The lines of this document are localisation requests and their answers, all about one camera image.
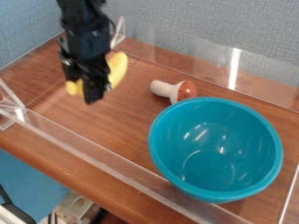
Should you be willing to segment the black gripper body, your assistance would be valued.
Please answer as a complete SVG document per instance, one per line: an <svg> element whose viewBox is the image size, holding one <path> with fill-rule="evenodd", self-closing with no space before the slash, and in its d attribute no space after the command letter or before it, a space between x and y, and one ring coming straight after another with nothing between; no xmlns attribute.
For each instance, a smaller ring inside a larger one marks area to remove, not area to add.
<svg viewBox="0 0 299 224"><path fill-rule="evenodd" d="M105 14L62 14L60 24L65 31L65 36L58 38L60 49L78 63L106 57L110 50L109 27L114 25Z"/></svg>

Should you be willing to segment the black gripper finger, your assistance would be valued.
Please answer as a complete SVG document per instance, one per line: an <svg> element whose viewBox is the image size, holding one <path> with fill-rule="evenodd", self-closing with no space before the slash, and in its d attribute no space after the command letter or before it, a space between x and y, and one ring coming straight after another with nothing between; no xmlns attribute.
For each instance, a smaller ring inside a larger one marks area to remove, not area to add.
<svg viewBox="0 0 299 224"><path fill-rule="evenodd" d="M64 49L60 50L60 63L65 79L77 81L80 78L80 66L76 58Z"/></svg>
<svg viewBox="0 0 299 224"><path fill-rule="evenodd" d="M92 104L104 97L105 91L110 88L108 61L105 58L94 58L82 64L81 69L84 102Z"/></svg>

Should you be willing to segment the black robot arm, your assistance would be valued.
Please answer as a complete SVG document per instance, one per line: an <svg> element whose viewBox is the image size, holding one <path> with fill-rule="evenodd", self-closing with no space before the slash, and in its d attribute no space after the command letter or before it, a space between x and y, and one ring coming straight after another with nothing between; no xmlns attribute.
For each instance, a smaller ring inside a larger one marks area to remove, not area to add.
<svg viewBox="0 0 299 224"><path fill-rule="evenodd" d="M101 6L106 0L56 0L65 37L58 38L60 62L66 81L82 81L86 104L104 97L110 85L106 54L110 46L109 26L114 25Z"/></svg>

